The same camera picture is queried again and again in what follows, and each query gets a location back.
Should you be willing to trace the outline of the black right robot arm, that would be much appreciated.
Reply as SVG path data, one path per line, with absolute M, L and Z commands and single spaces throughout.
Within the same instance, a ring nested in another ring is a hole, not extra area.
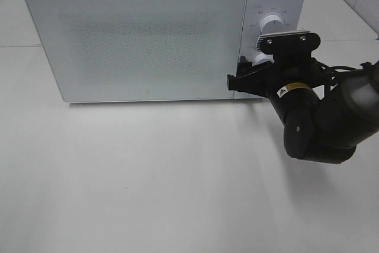
M 310 31 L 261 35 L 256 48 L 271 59 L 241 57 L 227 87 L 269 99 L 290 157 L 340 164 L 378 132 L 378 64 L 325 65 L 311 55 L 320 43 Z

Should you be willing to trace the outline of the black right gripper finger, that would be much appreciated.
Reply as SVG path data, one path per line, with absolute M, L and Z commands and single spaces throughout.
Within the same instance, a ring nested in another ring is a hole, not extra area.
M 263 34 L 256 42 L 256 49 L 273 56 L 310 56 L 320 44 L 321 39 L 318 34 L 299 30 Z
M 227 89 L 267 98 L 266 74 L 273 66 L 274 63 L 270 60 L 254 65 L 241 56 L 236 75 L 227 75 Z

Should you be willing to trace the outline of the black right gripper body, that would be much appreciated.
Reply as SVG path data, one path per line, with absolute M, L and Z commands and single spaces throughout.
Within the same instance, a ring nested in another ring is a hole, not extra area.
M 267 96 L 280 117 L 312 115 L 320 101 L 313 91 L 314 60 L 311 52 L 276 53 L 267 79 Z

